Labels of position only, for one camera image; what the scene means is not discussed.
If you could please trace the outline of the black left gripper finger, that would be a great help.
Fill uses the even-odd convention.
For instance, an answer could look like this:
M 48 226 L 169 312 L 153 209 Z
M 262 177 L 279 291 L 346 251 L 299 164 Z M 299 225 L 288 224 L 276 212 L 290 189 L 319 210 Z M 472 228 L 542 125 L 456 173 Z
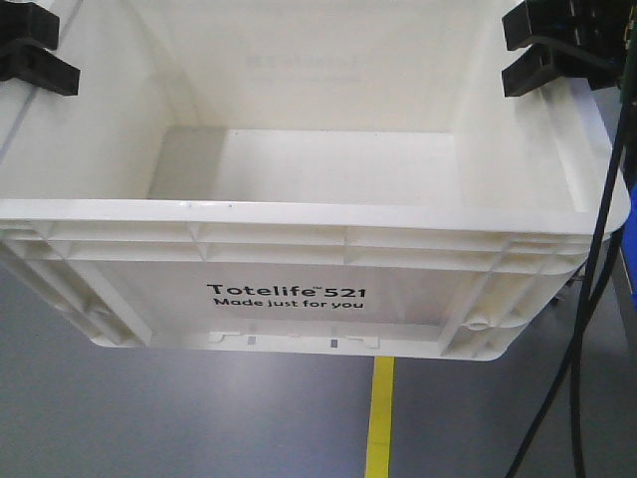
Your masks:
M 35 2 L 1 2 L 1 46 L 34 45 L 57 50 L 60 17 Z
M 43 48 L 10 46 L 1 53 L 1 81 L 19 80 L 61 96 L 79 93 L 81 71 Z

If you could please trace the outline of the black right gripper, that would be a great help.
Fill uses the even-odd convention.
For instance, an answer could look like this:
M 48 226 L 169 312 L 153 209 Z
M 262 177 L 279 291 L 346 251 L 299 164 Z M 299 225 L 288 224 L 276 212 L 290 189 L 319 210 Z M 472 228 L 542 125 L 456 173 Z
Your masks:
M 593 91 L 619 87 L 635 18 L 635 1 L 522 1 L 502 18 L 507 50 L 545 45 L 530 47 L 502 70 L 505 97 L 521 97 L 561 76 L 546 45 Z

